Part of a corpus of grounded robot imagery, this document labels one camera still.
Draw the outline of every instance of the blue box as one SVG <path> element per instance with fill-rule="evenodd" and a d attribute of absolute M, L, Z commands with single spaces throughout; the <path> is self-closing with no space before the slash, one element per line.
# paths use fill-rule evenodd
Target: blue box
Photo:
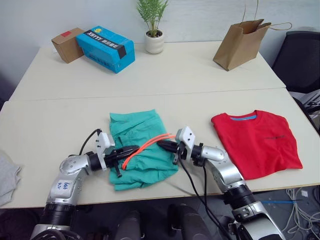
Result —
<path fill-rule="evenodd" d="M 76 41 L 88 58 L 115 73 L 135 61 L 134 42 L 101 26 L 76 36 Z"/>

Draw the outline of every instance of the gray cloth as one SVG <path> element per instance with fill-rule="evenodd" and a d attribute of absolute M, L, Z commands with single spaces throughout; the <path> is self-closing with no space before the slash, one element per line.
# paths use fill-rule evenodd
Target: gray cloth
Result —
<path fill-rule="evenodd" d="M 20 180 L 20 177 L 17 176 L 20 169 L 0 151 L 0 206 L 11 201 L 12 194 Z"/>

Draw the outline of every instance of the cardboard box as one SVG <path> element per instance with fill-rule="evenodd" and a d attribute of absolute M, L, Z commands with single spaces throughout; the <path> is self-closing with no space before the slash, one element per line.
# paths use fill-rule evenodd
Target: cardboard box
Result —
<path fill-rule="evenodd" d="M 135 61 L 134 42 L 101 26 L 76 36 L 76 41 L 88 58 L 115 73 Z"/>
<path fill-rule="evenodd" d="M 60 57 L 67 64 L 84 55 L 84 52 L 81 47 L 78 46 L 76 41 L 76 36 L 83 32 L 84 31 L 80 28 L 74 28 L 51 40 Z"/>

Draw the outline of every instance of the brown paper bag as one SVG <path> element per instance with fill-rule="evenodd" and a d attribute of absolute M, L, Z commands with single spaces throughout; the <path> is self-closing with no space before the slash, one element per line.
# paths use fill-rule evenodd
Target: brown paper bag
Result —
<path fill-rule="evenodd" d="M 230 26 L 213 61 L 229 71 L 254 59 L 271 22 L 264 20 L 243 21 Z"/>

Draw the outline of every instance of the red label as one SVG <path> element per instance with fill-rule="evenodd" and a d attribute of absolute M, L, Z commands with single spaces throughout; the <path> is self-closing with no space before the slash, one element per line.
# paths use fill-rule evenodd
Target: red label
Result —
<path fill-rule="evenodd" d="M 68 36 L 69 34 L 71 34 L 71 32 L 70 32 L 70 31 L 66 31 L 66 32 L 64 32 L 64 33 L 61 33 L 60 35 L 61 35 L 62 37 L 66 37 L 66 36 Z"/>

